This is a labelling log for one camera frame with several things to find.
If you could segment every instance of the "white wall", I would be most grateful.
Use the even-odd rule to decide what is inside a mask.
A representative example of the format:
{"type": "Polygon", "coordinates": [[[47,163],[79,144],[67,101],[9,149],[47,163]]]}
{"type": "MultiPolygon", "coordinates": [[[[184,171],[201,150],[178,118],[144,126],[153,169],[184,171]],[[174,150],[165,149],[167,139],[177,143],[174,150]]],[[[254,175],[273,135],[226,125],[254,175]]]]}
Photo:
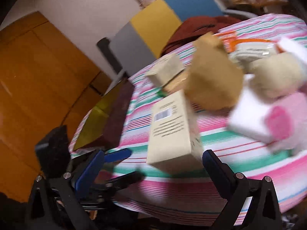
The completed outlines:
{"type": "Polygon", "coordinates": [[[135,0],[18,0],[0,30],[37,10],[107,75],[114,78],[112,67],[96,43],[103,37],[113,37],[140,8],[135,0]]]}

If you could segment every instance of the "small beige box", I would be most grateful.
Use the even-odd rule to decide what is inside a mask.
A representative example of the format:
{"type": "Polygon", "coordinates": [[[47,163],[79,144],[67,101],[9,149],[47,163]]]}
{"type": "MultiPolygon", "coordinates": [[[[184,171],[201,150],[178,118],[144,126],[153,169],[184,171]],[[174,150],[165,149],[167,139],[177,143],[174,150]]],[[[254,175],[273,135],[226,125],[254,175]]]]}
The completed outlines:
{"type": "Polygon", "coordinates": [[[162,56],[155,65],[146,72],[146,76],[156,86],[167,84],[172,78],[184,69],[179,56],[175,53],[162,56]]]}
{"type": "Polygon", "coordinates": [[[183,90],[152,107],[147,164],[168,174],[204,168],[196,116],[183,90]]]}

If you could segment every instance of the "barcode label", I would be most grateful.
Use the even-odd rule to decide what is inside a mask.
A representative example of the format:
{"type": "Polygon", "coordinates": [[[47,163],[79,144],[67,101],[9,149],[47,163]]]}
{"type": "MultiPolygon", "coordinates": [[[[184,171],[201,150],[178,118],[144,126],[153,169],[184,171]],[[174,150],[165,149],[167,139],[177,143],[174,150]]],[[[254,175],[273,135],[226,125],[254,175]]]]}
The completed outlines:
{"type": "Polygon", "coordinates": [[[156,115],[154,115],[154,121],[169,117],[171,115],[172,115],[172,109],[168,108],[168,109],[161,111],[161,112],[157,113],[156,115]]]}

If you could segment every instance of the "striped tablecloth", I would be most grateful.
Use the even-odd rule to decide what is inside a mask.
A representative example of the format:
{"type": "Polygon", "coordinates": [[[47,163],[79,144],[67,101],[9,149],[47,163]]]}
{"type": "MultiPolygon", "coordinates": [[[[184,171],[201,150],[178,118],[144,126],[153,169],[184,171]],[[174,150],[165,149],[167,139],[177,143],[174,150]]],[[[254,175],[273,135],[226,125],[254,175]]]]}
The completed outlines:
{"type": "MultiPolygon", "coordinates": [[[[237,32],[239,39],[262,38],[278,41],[281,36],[286,36],[307,46],[306,24],[289,15],[268,14],[226,27],[220,32],[233,30],[237,32]]],[[[193,43],[189,43],[174,52],[187,66],[191,63],[194,51],[193,43]]],[[[226,201],[220,198],[204,170],[170,177],[146,164],[151,107],[162,99],[157,93],[159,88],[155,88],[144,75],[152,65],[130,78],[135,91],[120,146],[113,150],[129,148],[132,155],[115,166],[105,166],[97,180],[135,170],[142,171],[146,175],[145,180],[118,192],[116,204],[166,222],[210,226],[226,201]]],[[[217,117],[197,106],[194,109],[204,150],[212,149],[234,172],[242,172],[248,178],[262,179],[265,175],[270,176],[281,212],[295,206],[307,195],[307,151],[293,157],[288,150],[273,154],[264,143],[228,131],[227,114],[217,117]]],[[[249,203],[250,200],[247,199],[236,224],[242,223],[249,203]]]]}

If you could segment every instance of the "bolt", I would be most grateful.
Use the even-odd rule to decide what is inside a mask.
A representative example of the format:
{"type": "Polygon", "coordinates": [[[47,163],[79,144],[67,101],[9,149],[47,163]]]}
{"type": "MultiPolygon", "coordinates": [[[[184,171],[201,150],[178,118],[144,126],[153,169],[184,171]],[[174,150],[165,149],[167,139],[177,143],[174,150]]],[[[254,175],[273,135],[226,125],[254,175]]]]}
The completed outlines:
{"type": "Polygon", "coordinates": [[[271,182],[272,179],[269,177],[269,176],[265,176],[264,179],[267,181],[267,182],[271,182]]]}
{"type": "Polygon", "coordinates": [[[64,177],[65,179],[68,179],[68,178],[70,178],[71,176],[72,176],[72,174],[69,173],[69,172],[66,172],[66,173],[64,173],[64,175],[63,175],[63,177],[64,177]]]}
{"type": "Polygon", "coordinates": [[[243,179],[244,175],[242,173],[236,173],[235,175],[238,179],[243,179]]]}
{"type": "Polygon", "coordinates": [[[41,178],[42,178],[42,177],[41,177],[40,175],[38,175],[38,176],[36,177],[35,180],[36,180],[37,182],[39,182],[39,181],[41,180],[41,178]]]}

